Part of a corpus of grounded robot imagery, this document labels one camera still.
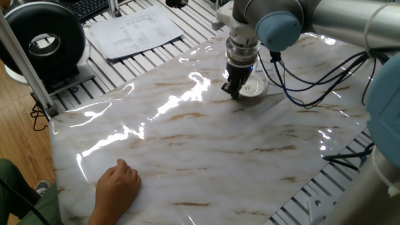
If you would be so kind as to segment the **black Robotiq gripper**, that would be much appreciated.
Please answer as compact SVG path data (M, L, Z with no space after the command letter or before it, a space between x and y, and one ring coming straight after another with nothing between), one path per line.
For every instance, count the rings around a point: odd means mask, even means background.
M237 67L227 63L226 70L229 74L228 82L225 82L221 89L228 93L234 100L239 99L239 94L249 94L250 83L248 78L253 71L253 66Z

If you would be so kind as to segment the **bare person hand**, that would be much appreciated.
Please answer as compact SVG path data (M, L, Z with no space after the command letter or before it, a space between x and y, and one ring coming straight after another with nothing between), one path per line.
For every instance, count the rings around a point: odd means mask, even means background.
M137 170L118 159L117 165L110 167L97 182L95 211L118 220L136 199L141 181Z

